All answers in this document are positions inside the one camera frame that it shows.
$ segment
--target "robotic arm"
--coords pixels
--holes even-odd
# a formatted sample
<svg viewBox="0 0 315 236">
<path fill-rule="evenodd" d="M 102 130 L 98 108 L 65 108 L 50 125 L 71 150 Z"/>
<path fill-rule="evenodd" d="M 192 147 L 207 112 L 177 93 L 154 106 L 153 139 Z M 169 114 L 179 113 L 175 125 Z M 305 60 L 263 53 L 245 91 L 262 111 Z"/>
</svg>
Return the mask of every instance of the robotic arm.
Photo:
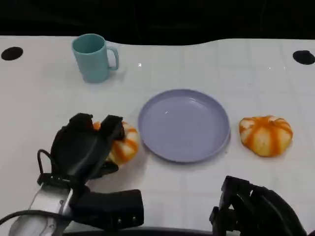
<svg viewBox="0 0 315 236">
<path fill-rule="evenodd" d="M 239 231 L 241 236 L 307 236 L 294 210 L 278 194 L 246 180 L 227 176 L 219 207 L 210 215 L 213 235 Z"/>
<path fill-rule="evenodd" d="M 125 136 L 121 117 L 108 116 L 99 131 L 94 129 L 92 117 L 75 115 L 56 134 L 50 153 L 38 151 L 40 190 L 25 212 L 27 215 L 13 223 L 10 236 L 59 236 L 71 221 L 107 231 L 143 224 L 139 190 L 101 194 L 85 186 L 90 179 L 118 170 L 106 157 L 113 141 Z M 49 157 L 51 173 L 43 172 L 41 153 Z"/>
</svg>

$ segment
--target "black background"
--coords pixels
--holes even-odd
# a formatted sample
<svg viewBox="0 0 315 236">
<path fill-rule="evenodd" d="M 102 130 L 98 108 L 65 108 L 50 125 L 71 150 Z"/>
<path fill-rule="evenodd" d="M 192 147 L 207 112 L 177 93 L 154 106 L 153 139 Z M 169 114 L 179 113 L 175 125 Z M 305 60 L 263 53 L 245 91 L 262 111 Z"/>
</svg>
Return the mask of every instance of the black background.
<svg viewBox="0 0 315 236">
<path fill-rule="evenodd" d="M 98 33 L 126 44 L 315 39 L 313 0 L 2 0 L 2 35 Z"/>
</svg>

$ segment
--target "striped pumpkin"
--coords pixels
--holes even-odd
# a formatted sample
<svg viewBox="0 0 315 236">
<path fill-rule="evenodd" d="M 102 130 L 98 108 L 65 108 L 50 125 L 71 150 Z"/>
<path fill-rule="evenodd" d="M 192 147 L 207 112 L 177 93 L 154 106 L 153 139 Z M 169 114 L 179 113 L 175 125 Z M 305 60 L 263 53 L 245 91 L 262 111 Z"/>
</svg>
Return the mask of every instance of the striped pumpkin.
<svg viewBox="0 0 315 236">
<path fill-rule="evenodd" d="M 137 130 L 124 121 L 123 127 L 125 130 L 125 138 L 123 140 L 115 140 L 113 142 L 112 150 L 108 155 L 108 158 L 117 165 L 130 161 L 138 152 L 139 146 L 139 136 Z M 100 129 L 99 122 L 94 123 L 94 129 Z"/>
<path fill-rule="evenodd" d="M 244 146 L 266 157 L 282 154 L 293 137 L 289 123 L 274 116 L 243 118 L 239 131 Z"/>
</svg>

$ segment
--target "white table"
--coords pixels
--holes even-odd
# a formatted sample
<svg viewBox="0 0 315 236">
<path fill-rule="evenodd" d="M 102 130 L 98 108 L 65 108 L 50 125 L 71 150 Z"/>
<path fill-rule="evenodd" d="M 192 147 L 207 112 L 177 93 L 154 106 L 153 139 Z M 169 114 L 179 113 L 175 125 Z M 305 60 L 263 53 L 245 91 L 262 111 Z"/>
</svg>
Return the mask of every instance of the white table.
<svg viewBox="0 0 315 236">
<path fill-rule="evenodd" d="M 183 47 L 109 43 L 118 48 L 120 69 L 108 81 L 91 85 L 78 71 L 72 40 L 0 37 L 0 52 L 11 46 L 24 50 L 17 60 L 0 60 L 1 217 L 29 206 L 38 189 L 36 152 L 50 150 L 56 132 L 74 114 L 90 113 L 95 120 L 119 115 L 137 126 L 148 98 L 189 88 L 226 108 L 232 128 L 226 152 L 181 166 L 141 148 L 119 172 L 90 183 L 93 190 L 140 189 L 146 226 L 210 230 L 209 214 L 219 203 L 225 176 L 232 175 L 275 190 L 308 232 L 315 228 L 315 66 L 292 58 L 296 50 L 315 54 L 315 41 L 226 39 Z M 268 114 L 284 117 L 294 131 L 291 147 L 274 159 L 255 156 L 238 134 L 241 118 Z M 49 171 L 48 161 L 45 166 Z M 0 227 L 0 235 L 9 227 Z"/>
</svg>

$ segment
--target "mug handle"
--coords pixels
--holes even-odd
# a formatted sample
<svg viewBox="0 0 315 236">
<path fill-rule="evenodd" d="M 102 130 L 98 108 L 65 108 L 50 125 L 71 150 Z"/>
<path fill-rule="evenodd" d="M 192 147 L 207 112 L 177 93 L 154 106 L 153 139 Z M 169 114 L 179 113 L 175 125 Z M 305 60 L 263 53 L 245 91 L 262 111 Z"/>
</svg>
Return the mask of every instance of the mug handle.
<svg viewBox="0 0 315 236">
<path fill-rule="evenodd" d="M 117 49 L 114 48 L 114 47 L 111 47 L 111 46 L 107 46 L 107 49 L 108 50 L 111 50 L 113 51 L 114 53 L 114 56 L 115 56 L 115 60 L 116 60 L 116 66 L 109 66 L 109 70 L 118 70 L 118 67 L 119 67 L 119 56 L 118 56 L 118 52 L 117 52 Z"/>
</svg>

